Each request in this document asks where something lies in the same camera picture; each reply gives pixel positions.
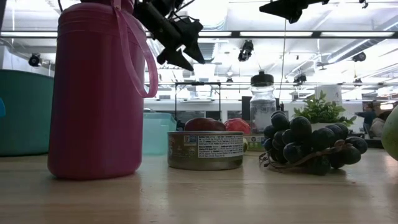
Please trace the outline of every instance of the grape stem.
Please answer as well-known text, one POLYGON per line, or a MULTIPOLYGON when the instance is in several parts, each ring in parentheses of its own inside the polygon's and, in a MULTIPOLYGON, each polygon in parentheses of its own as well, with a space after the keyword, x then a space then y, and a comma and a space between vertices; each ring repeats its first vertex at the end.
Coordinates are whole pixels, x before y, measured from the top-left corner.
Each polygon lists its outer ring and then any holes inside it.
POLYGON ((265 152, 263 154, 261 154, 259 156, 259 160, 260 160, 260 164, 262 164, 263 162, 268 162, 264 164, 264 167, 267 167, 268 165, 271 165, 272 167, 276 168, 276 169, 289 169, 289 168, 293 168, 296 166, 299 166, 300 164, 303 164, 304 162, 307 162, 309 159, 312 159, 314 157, 318 157, 318 156, 323 156, 323 155, 329 155, 329 154, 334 154, 337 152, 340 152, 341 150, 344 150, 347 147, 351 147, 352 144, 345 144, 344 140, 337 140, 337 142, 335 142, 335 145, 333 147, 329 147, 327 149, 324 149, 322 151, 318 151, 318 152, 313 152, 307 156, 305 156, 303 159, 293 163, 293 164, 289 164, 287 163, 286 165, 282 165, 279 164, 275 161, 272 161, 271 159, 271 155, 269 152, 265 152))

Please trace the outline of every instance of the tin can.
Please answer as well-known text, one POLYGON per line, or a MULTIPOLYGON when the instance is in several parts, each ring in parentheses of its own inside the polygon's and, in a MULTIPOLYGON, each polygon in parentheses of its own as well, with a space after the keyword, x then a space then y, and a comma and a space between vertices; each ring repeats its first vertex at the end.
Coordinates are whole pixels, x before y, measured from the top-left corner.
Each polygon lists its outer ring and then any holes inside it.
POLYGON ((232 131, 169 132, 170 167, 187 170, 235 169, 243 163, 243 133, 232 131))

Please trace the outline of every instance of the pink water bottle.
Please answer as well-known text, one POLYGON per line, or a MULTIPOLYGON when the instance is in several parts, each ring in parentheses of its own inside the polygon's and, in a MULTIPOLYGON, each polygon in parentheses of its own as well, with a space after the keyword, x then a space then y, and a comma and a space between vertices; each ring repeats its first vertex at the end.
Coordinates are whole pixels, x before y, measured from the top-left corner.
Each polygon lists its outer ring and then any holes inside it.
POLYGON ((143 98, 158 79, 131 1, 76 4, 58 20, 48 167, 59 178, 119 177, 141 164, 143 98))

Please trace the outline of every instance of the grape bunch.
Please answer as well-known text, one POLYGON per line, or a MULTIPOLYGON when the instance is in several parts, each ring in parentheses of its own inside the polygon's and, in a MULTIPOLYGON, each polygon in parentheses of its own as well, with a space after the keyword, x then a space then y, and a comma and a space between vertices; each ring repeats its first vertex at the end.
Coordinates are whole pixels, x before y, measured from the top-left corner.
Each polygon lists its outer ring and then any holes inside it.
POLYGON ((345 144, 350 143, 336 153, 317 156, 302 164, 315 175, 326 175, 331 168, 355 164, 368 150, 364 139, 348 138, 348 128, 342 123, 330 124, 313 132, 307 118, 298 116, 289 122, 282 111, 271 115, 271 125, 265 128, 264 136, 266 152, 280 164, 298 162, 311 153, 333 147, 341 139, 345 140, 345 144))

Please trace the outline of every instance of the person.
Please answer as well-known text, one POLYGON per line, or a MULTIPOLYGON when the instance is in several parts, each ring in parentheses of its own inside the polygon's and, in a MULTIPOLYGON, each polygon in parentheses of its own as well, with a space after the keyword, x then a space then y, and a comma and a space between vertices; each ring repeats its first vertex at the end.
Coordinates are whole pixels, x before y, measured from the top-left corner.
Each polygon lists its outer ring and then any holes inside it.
POLYGON ((369 134, 372 122, 376 118, 376 112, 374 111, 373 104, 368 103, 364 108, 364 112, 356 112, 355 115, 364 118, 363 129, 369 134))
POLYGON ((379 116, 377 116, 377 118, 373 120, 371 129, 369 131, 370 132, 369 135, 371 137, 381 138, 381 135, 383 134, 384 123, 386 122, 390 114, 391 111, 385 111, 379 114, 379 116))

